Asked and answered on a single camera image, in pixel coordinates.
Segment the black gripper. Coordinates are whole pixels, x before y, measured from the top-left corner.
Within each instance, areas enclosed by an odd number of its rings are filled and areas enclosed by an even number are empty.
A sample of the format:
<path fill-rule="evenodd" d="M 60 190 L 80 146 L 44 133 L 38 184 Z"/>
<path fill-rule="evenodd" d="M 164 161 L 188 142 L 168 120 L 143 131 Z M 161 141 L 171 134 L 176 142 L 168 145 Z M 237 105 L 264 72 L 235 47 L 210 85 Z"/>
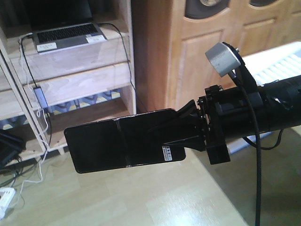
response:
<path fill-rule="evenodd" d="M 190 100 L 178 111 L 157 111 L 160 120 L 148 129 L 148 134 L 162 143 L 176 147 L 207 151 L 210 164 L 230 161 L 226 142 L 254 134 L 249 107 L 241 89 L 234 87 L 220 90 L 218 85 L 205 89 L 205 96 L 198 99 L 201 112 L 208 117 L 205 138 L 200 135 L 199 110 Z"/>

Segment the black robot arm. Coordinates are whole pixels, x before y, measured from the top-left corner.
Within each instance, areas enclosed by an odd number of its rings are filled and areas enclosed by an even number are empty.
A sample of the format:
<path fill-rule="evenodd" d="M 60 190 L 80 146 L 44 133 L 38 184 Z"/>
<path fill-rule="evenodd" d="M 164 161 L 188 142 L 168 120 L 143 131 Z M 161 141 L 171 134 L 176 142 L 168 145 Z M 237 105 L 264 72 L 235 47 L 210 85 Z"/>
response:
<path fill-rule="evenodd" d="M 228 140 L 254 134 L 253 109 L 260 133 L 301 123 L 301 78 L 267 83 L 244 96 L 239 87 L 206 88 L 198 101 L 190 101 L 171 119 L 149 129 L 162 145 L 206 151 L 211 164 L 230 161 Z"/>

